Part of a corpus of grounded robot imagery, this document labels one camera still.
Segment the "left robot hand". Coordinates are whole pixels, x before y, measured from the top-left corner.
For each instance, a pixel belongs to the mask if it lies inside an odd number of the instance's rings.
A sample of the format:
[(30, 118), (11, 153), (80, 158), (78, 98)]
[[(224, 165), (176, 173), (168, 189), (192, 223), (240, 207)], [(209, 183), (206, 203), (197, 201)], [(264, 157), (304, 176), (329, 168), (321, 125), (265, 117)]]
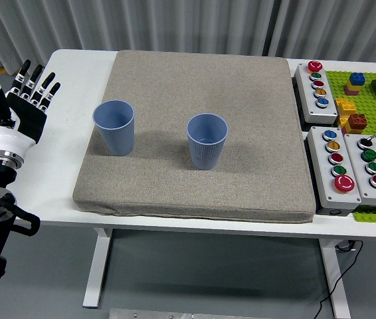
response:
[(20, 158), (38, 144), (47, 120), (46, 111), (60, 88), (53, 72), (38, 83), (42, 65), (36, 66), (26, 80), (30, 65), (29, 60), (23, 63), (7, 92), (0, 84), (0, 151)]

